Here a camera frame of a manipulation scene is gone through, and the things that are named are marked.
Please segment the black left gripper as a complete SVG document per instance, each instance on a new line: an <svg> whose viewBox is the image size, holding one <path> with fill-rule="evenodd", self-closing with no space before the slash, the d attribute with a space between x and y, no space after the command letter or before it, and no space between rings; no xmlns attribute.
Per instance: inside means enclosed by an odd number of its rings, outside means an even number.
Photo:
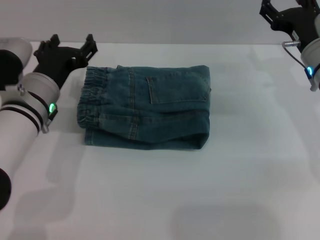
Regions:
<svg viewBox="0 0 320 240"><path fill-rule="evenodd" d="M49 40L41 41L40 47L33 53L38 61L34 72L49 77L62 88L71 72L85 68L98 52L98 48L92 34L87 35L81 48L59 47L59 44L58 34L53 34Z"/></svg>

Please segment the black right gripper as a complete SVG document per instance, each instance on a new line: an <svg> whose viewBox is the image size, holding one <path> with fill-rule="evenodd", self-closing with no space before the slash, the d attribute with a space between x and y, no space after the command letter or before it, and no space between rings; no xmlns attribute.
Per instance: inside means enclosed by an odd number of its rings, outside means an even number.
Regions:
<svg viewBox="0 0 320 240"><path fill-rule="evenodd" d="M278 12L270 0L262 0L259 14L269 23L273 31L284 32L292 40L300 41L301 53L308 44L319 38L315 19L319 15L316 0L296 0L301 7Z"/></svg>

